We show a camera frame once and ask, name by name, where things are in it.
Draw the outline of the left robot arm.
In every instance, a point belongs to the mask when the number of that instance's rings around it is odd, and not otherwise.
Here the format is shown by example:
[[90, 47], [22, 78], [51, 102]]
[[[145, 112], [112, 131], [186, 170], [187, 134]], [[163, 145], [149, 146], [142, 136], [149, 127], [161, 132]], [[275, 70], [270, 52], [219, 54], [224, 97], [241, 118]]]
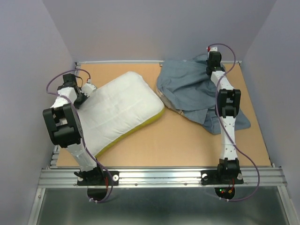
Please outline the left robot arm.
[[108, 179], [94, 156], [87, 152], [83, 141], [83, 128], [77, 114], [80, 106], [96, 91], [90, 79], [83, 86], [78, 86], [78, 76], [67, 71], [61, 74], [63, 84], [55, 93], [56, 99], [50, 108], [43, 110], [43, 117], [48, 134], [54, 145], [65, 148], [76, 160], [80, 170], [74, 172], [77, 185], [108, 185]]

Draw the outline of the white pillow yellow edge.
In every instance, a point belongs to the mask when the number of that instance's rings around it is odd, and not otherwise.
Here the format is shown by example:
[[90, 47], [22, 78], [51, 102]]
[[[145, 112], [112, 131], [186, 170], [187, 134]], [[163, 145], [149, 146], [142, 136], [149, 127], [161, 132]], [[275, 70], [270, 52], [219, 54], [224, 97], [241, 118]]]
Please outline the white pillow yellow edge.
[[78, 110], [89, 152], [98, 157], [118, 141], [158, 120], [165, 105], [136, 72], [98, 88]]

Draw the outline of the blue grey pillowcase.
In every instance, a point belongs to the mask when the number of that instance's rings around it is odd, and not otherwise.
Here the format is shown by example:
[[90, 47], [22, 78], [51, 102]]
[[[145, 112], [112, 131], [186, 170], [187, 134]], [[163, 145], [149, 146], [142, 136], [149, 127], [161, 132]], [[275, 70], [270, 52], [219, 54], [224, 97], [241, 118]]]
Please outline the blue grey pillowcase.
[[213, 135], [220, 134], [215, 114], [216, 86], [206, 74], [207, 55], [160, 63], [156, 93], [170, 110], [196, 122]]

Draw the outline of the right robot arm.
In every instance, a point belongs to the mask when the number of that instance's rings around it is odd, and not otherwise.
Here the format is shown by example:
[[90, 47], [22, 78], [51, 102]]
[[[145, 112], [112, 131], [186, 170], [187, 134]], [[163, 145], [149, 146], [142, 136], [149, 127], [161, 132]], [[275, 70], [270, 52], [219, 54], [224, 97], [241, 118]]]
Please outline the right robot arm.
[[217, 47], [208, 47], [206, 74], [216, 86], [215, 113], [221, 130], [221, 157], [217, 169], [207, 171], [202, 181], [204, 185], [232, 184], [240, 173], [235, 148], [235, 122], [240, 110], [241, 91], [228, 81], [221, 59]]

